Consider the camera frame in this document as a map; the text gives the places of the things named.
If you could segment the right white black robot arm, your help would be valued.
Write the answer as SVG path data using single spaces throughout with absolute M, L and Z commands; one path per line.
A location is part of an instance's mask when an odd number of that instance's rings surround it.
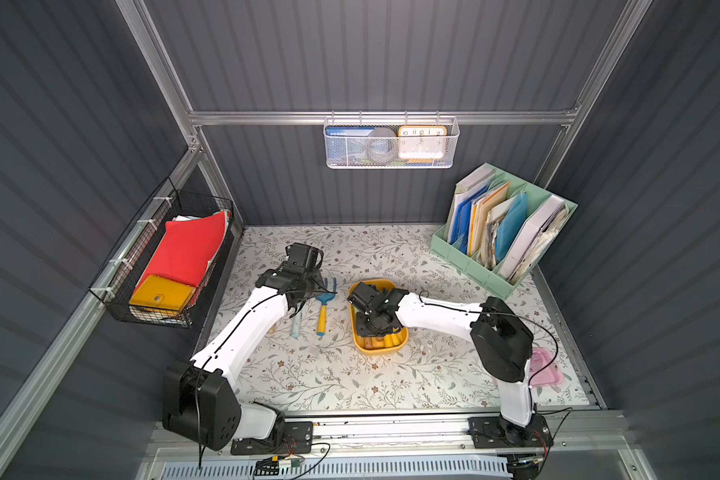
M 471 342 L 484 370 L 497 381 L 500 419 L 517 428 L 531 424 L 536 414 L 530 388 L 534 335 L 503 300 L 489 297 L 482 303 L 456 303 L 360 282 L 348 301 L 360 337 L 384 337 L 415 328 Z

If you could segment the yellow plastic storage box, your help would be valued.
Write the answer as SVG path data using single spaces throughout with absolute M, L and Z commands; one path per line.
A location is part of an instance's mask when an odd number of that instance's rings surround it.
M 390 291 L 397 288 L 397 285 L 387 279 L 363 280 L 355 283 L 349 290 L 352 294 L 360 283 L 365 283 L 375 287 L 378 291 Z M 393 354 L 407 343 L 409 339 L 409 331 L 403 328 L 396 333 L 383 337 L 361 337 L 357 333 L 357 312 L 358 310 L 350 303 L 350 319 L 352 322 L 352 338 L 356 349 L 366 356 L 379 356 Z

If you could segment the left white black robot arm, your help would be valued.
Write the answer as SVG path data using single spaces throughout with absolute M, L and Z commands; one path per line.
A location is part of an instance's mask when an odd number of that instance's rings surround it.
M 269 452 L 284 445 L 282 413 L 260 403 L 240 402 L 235 385 L 270 328 L 327 291 L 321 274 L 322 250 L 294 243 L 285 252 L 286 259 L 258 277 L 242 309 L 214 339 L 190 360 L 166 369 L 162 386 L 165 430 L 214 451 L 233 441 L 252 441 Z

